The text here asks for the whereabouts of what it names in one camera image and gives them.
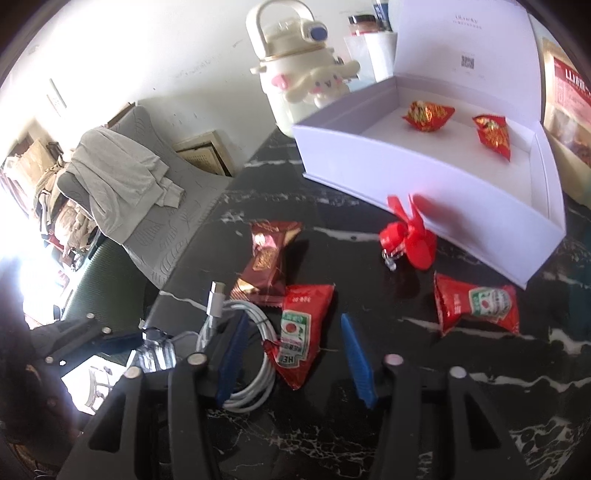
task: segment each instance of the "snack wrapper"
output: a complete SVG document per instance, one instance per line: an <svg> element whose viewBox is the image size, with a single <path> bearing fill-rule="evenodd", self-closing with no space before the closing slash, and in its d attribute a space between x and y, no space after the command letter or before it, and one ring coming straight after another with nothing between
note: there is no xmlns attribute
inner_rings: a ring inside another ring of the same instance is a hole
<svg viewBox="0 0 591 480"><path fill-rule="evenodd" d="M462 315L485 320L519 334L519 310L515 287L479 287L435 273L433 278L441 334L446 335Z"/></svg>
<svg viewBox="0 0 591 480"><path fill-rule="evenodd" d="M434 132L445 125L455 111L451 106L418 100L411 103L402 118L421 132Z"/></svg>
<svg viewBox="0 0 591 480"><path fill-rule="evenodd" d="M236 281L230 298L263 307L280 307L285 294L283 249L301 231L300 222L255 222L252 258Z"/></svg>
<svg viewBox="0 0 591 480"><path fill-rule="evenodd" d="M330 306L334 285L291 285L285 292L278 343L265 340L263 348L275 370L294 390L306 380L320 346L322 320Z"/></svg>
<svg viewBox="0 0 591 480"><path fill-rule="evenodd" d="M478 115L472 118L478 127L478 137L483 145L511 160L509 129L504 116Z"/></svg>
<svg viewBox="0 0 591 480"><path fill-rule="evenodd" d="M564 50L547 38L544 128L562 189L591 209L591 91Z"/></svg>

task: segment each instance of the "cartoon character figure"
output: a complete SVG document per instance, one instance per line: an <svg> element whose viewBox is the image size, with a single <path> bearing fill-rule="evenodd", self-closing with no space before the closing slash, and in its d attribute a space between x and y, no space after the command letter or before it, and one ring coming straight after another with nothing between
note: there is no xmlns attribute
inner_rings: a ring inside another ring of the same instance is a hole
<svg viewBox="0 0 591 480"><path fill-rule="evenodd" d="M275 77L273 85L285 90L284 97L289 103L303 100L322 108L349 93L349 87L343 83L343 79L354 77L359 68L359 62L356 60L343 65L316 67L300 77L292 86L283 75Z"/></svg>

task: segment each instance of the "qr code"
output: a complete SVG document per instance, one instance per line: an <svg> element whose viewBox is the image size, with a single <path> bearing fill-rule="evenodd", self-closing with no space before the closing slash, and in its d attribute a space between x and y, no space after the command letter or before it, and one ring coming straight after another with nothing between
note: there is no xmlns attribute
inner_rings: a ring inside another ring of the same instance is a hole
<svg viewBox="0 0 591 480"><path fill-rule="evenodd" d="M462 55L462 67L474 70L474 57Z"/></svg>

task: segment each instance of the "metal screw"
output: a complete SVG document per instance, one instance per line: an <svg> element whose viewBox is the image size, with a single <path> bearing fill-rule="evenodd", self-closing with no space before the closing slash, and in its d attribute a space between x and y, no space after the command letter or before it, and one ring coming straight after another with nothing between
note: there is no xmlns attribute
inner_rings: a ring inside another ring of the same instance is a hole
<svg viewBox="0 0 591 480"><path fill-rule="evenodd" d="M192 353L189 355L189 358L187 358L187 363L189 365L203 365L205 362L207 362L207 355L205 355L205 353Z"/></svg>
<svg viewBox="0 0 591 480"><path fill-rule="evenodd" d="M140 367L129 367L125 373L124 376L126 378L138 378L142 373L142 369Z"/></svg>
<svg viewBox="0 0 591 480"><path fill-rule="evenodd" d="M463 369L462 367L451 367L449 369L449 374L453 377L453 378L466 378L466 375L468 374L466 372L465 369Z"/></svg>
<svg viewBox="0 0 591 480"><path fill-rule="evenodd" d="M386 355L386 357L384 357L384 361L388 365L392 365L393 367L397 367L397 366L402 365L404 363L404 358L402 358L397 353L389 353L388 355Z"/></svg>

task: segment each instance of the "towel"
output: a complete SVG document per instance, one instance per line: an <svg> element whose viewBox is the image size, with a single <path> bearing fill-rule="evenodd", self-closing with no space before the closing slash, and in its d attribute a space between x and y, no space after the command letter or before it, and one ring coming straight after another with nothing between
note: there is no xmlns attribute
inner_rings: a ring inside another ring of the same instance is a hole
<svg viewBox="0 0 591 480"><path fill-rule="evenodd" d="M184 190L164 177L168 165L143 145L104 127L80 139L67 167L90 195L90 212L123 244L153 205L178 208Z"/></svg>

